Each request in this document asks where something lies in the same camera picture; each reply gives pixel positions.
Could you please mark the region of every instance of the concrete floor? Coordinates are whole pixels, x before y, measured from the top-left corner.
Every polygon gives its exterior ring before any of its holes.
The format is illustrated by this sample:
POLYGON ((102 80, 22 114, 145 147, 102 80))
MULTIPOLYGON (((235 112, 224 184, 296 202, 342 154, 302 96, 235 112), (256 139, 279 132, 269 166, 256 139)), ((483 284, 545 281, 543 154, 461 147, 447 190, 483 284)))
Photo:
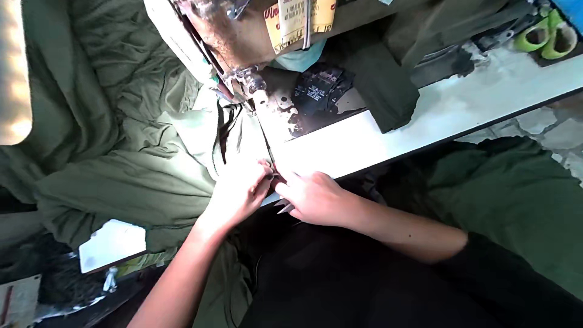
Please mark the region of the concrete floor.
POLYGON ((583 188, 583 92, 565 98, 456 141, 479 143, 485 139, 526 136, 553 152, 553 159, 580 179, 583 188))

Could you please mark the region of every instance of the green slipper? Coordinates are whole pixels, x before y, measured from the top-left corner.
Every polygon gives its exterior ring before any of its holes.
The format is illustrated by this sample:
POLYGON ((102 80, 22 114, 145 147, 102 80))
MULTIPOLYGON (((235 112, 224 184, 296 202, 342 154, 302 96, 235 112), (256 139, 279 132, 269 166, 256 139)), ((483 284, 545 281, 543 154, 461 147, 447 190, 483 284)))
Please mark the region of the green slipper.
POLYGON ((549 18, 545 18, 517 35, 514 38, 514 48, 529 53, 542 48, 549 40, 549 18))
POLYGON ((544 59, 559 59, 575 49, 577 32, 561 18, 557 9, 549 14, 549 30, 549 42, 540 54, 544 59))

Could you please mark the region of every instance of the black sleeve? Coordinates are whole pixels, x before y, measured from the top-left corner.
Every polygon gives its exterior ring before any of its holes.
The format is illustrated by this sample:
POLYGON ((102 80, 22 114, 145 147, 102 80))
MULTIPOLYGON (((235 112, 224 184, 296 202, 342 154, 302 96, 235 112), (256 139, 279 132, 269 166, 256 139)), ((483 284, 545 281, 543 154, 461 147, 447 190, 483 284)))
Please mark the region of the black sleeve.
POLYGON ((478 233, 434 268, 507 327, 583 327, 581 300, 478 233))

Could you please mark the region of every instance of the black shirt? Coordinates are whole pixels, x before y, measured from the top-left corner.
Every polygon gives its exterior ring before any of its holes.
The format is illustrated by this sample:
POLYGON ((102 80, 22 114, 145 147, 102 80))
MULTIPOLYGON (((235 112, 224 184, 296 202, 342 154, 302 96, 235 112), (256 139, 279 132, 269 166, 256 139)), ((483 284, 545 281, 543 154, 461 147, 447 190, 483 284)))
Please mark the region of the black shirt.
POLYGON ((583 327, 583 303, 482 235, 433 266, 300 224, 257 268, 240 327, 583 327))

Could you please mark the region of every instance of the fabric label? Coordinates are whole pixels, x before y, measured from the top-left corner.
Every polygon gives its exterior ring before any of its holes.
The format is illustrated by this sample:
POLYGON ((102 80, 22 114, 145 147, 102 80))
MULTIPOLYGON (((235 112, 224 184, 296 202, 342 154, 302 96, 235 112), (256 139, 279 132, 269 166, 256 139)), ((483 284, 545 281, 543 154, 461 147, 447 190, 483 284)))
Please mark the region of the fabric label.
MULTIPOLYGON (((332 29, 336 0, 311 0, 312 31, 332 29)), ((304 37, 305 7, 303 0, 279 0, 264 11, 269 39, 276 54, 304 37)))

